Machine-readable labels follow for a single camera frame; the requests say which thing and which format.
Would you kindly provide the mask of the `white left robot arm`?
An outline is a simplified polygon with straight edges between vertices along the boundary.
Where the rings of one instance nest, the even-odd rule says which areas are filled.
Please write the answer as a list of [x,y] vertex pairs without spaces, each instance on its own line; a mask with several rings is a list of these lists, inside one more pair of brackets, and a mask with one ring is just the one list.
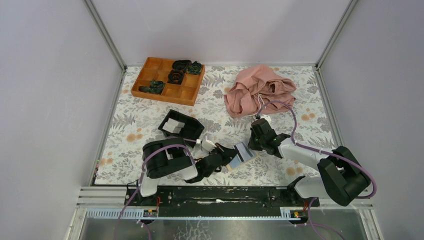
[[[200,145],[208,155],[195,159],[186,143]],[[187,139],[171,136],[147,143],[142,148],[141,175],[137,184],[136,199],[144,206],[152,204],[158,191],[160,178],[179,173],[186,183],[197,183],[212,173],[219,173],[239,151],[213,143],[208,138]]]

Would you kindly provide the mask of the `black card box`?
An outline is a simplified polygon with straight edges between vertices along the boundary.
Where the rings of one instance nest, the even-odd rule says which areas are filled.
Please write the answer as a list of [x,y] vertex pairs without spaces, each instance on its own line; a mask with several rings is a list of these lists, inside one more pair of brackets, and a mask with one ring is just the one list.
[[172,109],[158,127],[158,130],[165,137],[181,137],[190,147],[194,147],[197,144],[197,140],[204,129],[204,125],[196,118]]

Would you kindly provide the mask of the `tan leather card holder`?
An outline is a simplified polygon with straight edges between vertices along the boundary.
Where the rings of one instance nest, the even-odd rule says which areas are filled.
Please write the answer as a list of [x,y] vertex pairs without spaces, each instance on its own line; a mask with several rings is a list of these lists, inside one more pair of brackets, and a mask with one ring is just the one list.
[[226,168],[228,171],[232,171],[241,165],[247,163],[250,160],[253,160],[257,157],[257,154],[248,148],[248,142],[243,141],[240,143],[237,143],[232,147],[234,150],[237,150],[238,153],[236,156],[229,162],[229,164],[226,165]]

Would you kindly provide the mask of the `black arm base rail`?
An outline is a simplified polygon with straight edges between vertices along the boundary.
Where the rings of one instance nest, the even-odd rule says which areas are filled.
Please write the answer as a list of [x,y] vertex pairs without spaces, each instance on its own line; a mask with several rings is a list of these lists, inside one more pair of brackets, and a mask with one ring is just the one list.
[[124,203],[153,207],[159,217],[281,217],[294,209],[293,217],[320,205],[300,197],[294,189],[270,186],[159,186],[156,194],[142,197],[127,187]]

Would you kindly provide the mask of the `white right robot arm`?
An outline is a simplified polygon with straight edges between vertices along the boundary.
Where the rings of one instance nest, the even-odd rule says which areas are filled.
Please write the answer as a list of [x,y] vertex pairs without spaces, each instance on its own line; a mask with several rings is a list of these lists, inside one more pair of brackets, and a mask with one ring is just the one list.
[[346,207],[372,183],[351,151],[344,146],[322,150],[294,142],[288,134],[276,134],[264,118],[254,121],[250,130],[249,149],[298,161],[319,172],[319,176],[303,176],[289,185],[291,189],[287,191],[286,198],[293,206],[299,206],[309,198],[329,198]]

